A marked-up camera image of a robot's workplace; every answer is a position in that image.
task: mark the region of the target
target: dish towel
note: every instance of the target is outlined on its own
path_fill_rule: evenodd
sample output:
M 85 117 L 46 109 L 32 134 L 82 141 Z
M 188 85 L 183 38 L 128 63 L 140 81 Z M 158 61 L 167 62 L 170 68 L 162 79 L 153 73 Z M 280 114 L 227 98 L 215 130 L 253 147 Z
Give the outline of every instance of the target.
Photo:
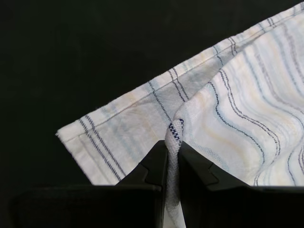
M 57 135 L 95 185 L 116 184 L 165 138 L 165 227 L 184 227 L 185 141 L 254 186 L 304 185 L 304 4 L 229 37 Z

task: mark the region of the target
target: cloth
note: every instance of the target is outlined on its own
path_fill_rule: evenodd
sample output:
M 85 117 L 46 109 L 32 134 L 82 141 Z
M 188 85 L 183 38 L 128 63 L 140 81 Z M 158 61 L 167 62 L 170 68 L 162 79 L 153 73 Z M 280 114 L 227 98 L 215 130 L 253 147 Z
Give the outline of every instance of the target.
M 166 209 L 177 227 L 182 140 L 250 185 L 304 185 L 303 10 L 202 51 L 61 128 L 60 140 L 101 185 L 119 182 L 166 136 Z

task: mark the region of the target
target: cotton cloth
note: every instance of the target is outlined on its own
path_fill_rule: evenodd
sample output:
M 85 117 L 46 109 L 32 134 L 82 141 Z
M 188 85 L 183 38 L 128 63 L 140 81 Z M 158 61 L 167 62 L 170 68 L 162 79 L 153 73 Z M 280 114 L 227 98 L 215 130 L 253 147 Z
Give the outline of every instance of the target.
M 116 184 L 159 140 L 169 150 L 166 227 L 184 227 L 185 141 L 249 185 L 304 185 L 304 4 L 268 18 L 61 128 L 95 185 Z

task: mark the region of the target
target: textured fabric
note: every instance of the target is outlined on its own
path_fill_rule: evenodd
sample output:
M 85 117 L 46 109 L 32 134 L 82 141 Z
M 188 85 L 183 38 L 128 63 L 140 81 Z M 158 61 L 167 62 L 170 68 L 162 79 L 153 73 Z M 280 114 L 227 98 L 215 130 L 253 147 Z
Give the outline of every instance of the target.
M 181 140 L 250 185 L 304 185 L 303 10 L 217 43 L 63 127 L 59 138 L 93 184 L 116 184 L 167 133 L 173 220 Z

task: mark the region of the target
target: black background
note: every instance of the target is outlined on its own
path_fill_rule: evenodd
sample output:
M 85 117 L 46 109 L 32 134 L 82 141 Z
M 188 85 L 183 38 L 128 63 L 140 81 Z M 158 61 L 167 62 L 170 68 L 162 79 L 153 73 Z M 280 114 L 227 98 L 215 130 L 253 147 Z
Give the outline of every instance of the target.
M 57 129 L 299 2 L 2 1 L 0 227 L 29 187 L 89 184 Z

